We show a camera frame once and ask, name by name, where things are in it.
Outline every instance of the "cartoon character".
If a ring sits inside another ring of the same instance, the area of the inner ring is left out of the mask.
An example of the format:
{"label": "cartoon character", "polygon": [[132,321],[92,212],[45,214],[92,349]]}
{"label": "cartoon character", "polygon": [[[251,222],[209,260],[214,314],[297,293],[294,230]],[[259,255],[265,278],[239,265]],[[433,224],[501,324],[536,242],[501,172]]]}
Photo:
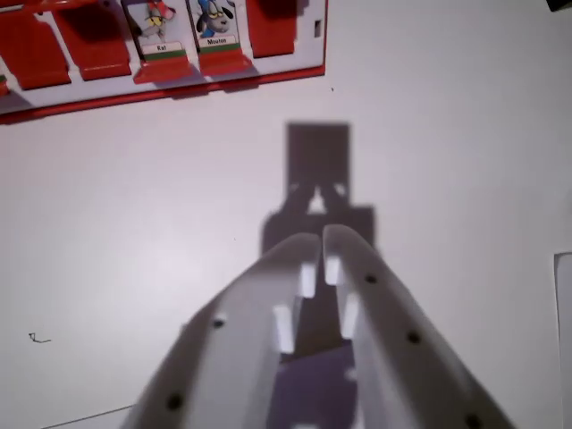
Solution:
{"label": "cartoon character", "polygon": [[164,2],[148,2],[147,3],[147,18],[145,22],[148,27],[140,31],[140,35],[144,38],[157,36],[162,43],[165,42],[165,35],[167,30],[167,22],[172,20],[177,12],[168,7]]}
{"label": "cartoon character", "polygon": [[203,12],[197,21],[197,32],[200,37],[211,38],[215,33],[225,33],[231,27],[230,20],[234,18],[232,12],[226,7],[221,7],[216,0],[198,0]]}

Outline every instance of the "white table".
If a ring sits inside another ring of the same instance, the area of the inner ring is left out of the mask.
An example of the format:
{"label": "white table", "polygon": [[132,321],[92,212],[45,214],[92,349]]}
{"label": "white table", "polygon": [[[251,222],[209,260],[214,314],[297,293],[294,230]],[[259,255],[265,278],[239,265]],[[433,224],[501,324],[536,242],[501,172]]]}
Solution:
{"label": "white table", "polygon": [[258,257],[303,121],[349,124],[388,265],[517,427],[561,428],[571,43],[543,0],[331,1],[323,78],[1,127],[0,426],[133,403]]}

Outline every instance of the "black dot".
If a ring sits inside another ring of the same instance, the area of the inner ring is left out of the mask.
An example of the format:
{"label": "black dot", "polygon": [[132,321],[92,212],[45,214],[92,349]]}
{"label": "black dot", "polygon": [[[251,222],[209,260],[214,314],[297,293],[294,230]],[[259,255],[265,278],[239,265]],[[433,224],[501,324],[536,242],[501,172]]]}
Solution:
{"label": "black dot", "polygon": [[172,394],[167,400],[167,409],[175,411],[182,405],[182,396],[179,393]]}
{"label": "black dot", "polygon": [[213,327],[215,329],[222,328],[225,323],[226,322],[224,322],[224,319],[218,318],[213,321]]}
{"label": "black dot", "polygon": [[421,336],[415,331],[408,332],[408,341],[412,344],[419,344]]}
{"label": "black dot", "polygon": [[467,414],[465,417],[465,425],[467,425],[469,429],[481,429],[483,427],[481,419],[477,414]]}
{"label": "black dot", "polygon": [[375,277],[373,274],[366,274],[366,282],[371,283],[371,284],[375,284],[377,283],[377,277]]}

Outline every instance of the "green stripe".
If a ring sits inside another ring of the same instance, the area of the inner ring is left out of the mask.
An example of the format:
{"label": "green stripe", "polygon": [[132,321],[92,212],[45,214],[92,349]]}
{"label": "green stripe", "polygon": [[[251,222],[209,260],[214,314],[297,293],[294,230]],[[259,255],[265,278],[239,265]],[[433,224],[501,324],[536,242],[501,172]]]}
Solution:
{"label": "green stripe", "polygon": [[236,49],[238,47],[240,47],[240,43],[233,43],[231,45],[201,47],[200,52],[207,54],[209,52],[230,51],[231,49]]}
{"label": "green stripe", "polygon": [[178,51],[159,52],[157,54],[143,55],[145,61],[163,60],[164,58],[175,58],[177,56],[185,56],[187,53],[184,49]]}

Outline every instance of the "red plastic slot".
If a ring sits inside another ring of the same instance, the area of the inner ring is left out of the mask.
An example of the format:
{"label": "red plastic slot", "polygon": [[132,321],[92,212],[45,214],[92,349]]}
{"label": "red plastic slot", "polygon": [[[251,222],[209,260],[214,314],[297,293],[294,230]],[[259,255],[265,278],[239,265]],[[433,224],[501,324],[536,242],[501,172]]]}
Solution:
{"label": "red plastic slot", "polygon": [[141,62],[141,69],[133,78],[135,83],[164,82],[166,80],[176,80],[192,74],[187,56],[177,56],[174,58],[164,58]]}
{"label": "red plastic slot", "polygon": [[31,13],[0,13],[0,56],[23,89],[71,82],[52,29]]}
{"label": "red plastic slot", "polygon": [[131,74],[121,29],[106,8],[88,4],[54,12],[54,19],[84,80]]}
{"label": "red plastic slot", "polygon": [[294,52],[296,0],[247,0],[248,34],[255,58]]}
{"label": "red plastic slot", "polygon": [[198,63],[205,76],[242,72],[252,67],[252,62],[244,56],[240,48],[200,54]]}

